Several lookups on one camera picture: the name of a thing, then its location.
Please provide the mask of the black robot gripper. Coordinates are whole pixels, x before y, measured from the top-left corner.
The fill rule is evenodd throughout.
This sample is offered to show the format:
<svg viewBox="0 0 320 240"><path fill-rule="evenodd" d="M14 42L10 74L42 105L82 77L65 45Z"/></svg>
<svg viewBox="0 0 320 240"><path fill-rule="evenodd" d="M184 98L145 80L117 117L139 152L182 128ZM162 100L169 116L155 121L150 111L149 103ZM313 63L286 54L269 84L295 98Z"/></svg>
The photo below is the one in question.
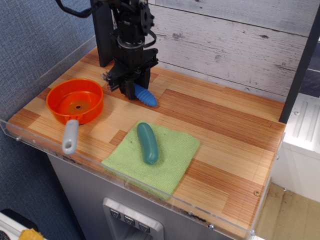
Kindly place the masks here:
<svg viewBox="0 0 320 240"><path fill-rule="evenodd" d="M149 89L151 68L158 64L156 48L145 49L145 40L129 43L120 39L119 29L110 34L114 65L109 71L110 79L120 81L120 92L129 100L134 100L135 83Z"/></svg>

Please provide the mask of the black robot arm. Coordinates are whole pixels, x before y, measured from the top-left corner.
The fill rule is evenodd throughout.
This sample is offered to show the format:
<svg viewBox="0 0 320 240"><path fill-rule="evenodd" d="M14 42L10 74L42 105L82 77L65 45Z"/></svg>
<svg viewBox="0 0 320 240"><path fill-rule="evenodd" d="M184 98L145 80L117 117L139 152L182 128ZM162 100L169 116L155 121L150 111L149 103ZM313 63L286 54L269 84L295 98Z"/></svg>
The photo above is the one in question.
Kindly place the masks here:
<svg viewBox="0 0 320 240"><path fill-rule="evenodd" d="M158 64L158 50L151 46L157 36L151 31L154 16L147 0L107 0L116 29L110 34L112 69L104 75L108 88L120 89L129 100L136 98L135 85L149 88L151 68Z"/></svg>

